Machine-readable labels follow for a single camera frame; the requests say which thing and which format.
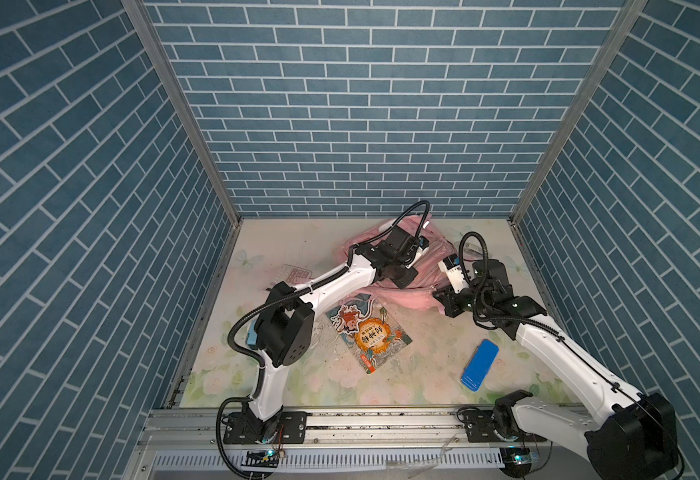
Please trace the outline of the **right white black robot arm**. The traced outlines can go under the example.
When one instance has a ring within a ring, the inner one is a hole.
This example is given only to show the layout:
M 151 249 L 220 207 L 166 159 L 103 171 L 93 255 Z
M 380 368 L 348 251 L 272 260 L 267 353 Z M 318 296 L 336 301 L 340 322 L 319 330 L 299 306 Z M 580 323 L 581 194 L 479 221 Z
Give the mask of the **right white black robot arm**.
M 496 435 L 505 441 L 542 437 L 588 460 L 603 479 L 656 479 L 683 473 L 676 412 L 662 394 L 647 395 L 597 361 L 566 334 L 533 298 L 515 295 L 505 265 L 456 255 L 440 270 L 448 285 L 436 290 L 447 316 L 471 312 L 473 321 L 507 337 L 541 360 L 581 401 L 586 414 L 516 390 L 494 404 Z

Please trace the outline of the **colourful illustrated book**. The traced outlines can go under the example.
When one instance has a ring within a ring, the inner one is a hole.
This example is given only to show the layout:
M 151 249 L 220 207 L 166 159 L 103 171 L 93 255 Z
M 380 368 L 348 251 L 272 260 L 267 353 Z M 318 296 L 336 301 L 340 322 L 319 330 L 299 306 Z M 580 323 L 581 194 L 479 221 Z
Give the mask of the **colourful illustrated book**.
M 367 374 L 379 370 L 413 340 L 377 297 L 357 294 L 326 317 Z

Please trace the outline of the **pink student backpack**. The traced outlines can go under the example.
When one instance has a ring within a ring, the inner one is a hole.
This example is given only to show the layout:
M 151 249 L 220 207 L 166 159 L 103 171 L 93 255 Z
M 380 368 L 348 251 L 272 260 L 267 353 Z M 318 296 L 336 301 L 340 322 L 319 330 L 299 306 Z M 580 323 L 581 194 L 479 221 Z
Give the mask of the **pink student backpack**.
M 419 215 L 413 215 L 404 219 L 399 226 L 413 234 L 419 224 Z M 347 260 L 349 248 L 361 241 L 367 240 L 375 234 L 381 233 L 393 223 L 393 219 L 384 221 L 370 227 L 358 234 L 349 237 L 333 249 L 334 258 L 337 261 Z M 399 289 L 391 280 L 382 280 L 375 284 L 360 289 L 359 294 L 367 294 L 378 298 L 384 305 L 397 304 L 401 307 L 413 310 L 428 310 L 437 308 L 444 312 L 443 305 L 433 297 L 433 293 L 445 286 L 451 286 L 446 273 L 442 272 L 438 264 L 450 255 L 457 254 L 459 241 L 457 237 L 447 237 L 446 230 L 440 228 L 443 222 L 433 224 L 428 219 L 422 235 L 430 242 L 428 251 L 418 260 L 413 268 L 418 271 L 417 277 L 405 289 Z

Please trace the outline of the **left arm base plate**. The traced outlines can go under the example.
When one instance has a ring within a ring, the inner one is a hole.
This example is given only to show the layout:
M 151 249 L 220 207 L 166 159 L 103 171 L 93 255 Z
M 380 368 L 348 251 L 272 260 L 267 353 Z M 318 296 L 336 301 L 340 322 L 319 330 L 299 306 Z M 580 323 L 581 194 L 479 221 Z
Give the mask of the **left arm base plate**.
M 250 410 L 233 412 L 223 425 L 226 445 L 303 444 L 308 415 L 305 411 L 281 411 L 261 420 Z

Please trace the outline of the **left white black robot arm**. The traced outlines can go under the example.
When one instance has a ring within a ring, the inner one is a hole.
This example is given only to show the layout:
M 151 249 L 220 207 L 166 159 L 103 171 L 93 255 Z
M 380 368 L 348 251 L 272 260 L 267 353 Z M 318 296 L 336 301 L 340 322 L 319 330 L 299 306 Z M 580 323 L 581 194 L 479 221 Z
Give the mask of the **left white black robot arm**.
M 244 351 L 258 358 L 257 384 L 246 414 L 271 421 L 283 409 L 283 396 L 291 365 L 310 347 L 315 319 L 340 300 L 381 280 L 398 288 L 409 286 L 418 275 L 414 264 L 430 246 L 399 226 L 391 227 L 379 242 L 350 247 L 347 259 L 315 280 L 299 286 L 281 282 L 264 305 L 254 310 L 256 346 Z

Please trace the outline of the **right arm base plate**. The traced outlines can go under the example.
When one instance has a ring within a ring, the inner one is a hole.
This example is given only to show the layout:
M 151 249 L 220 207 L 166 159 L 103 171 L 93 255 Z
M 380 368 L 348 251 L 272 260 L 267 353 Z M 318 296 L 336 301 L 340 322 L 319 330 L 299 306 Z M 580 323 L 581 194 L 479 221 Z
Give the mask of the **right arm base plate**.
M 463 424 L 470 443 L 547 441 L 545 437 L 522 431 L 508 415 L 496 413 L 493 409 L 462 406 L 455 416 Z

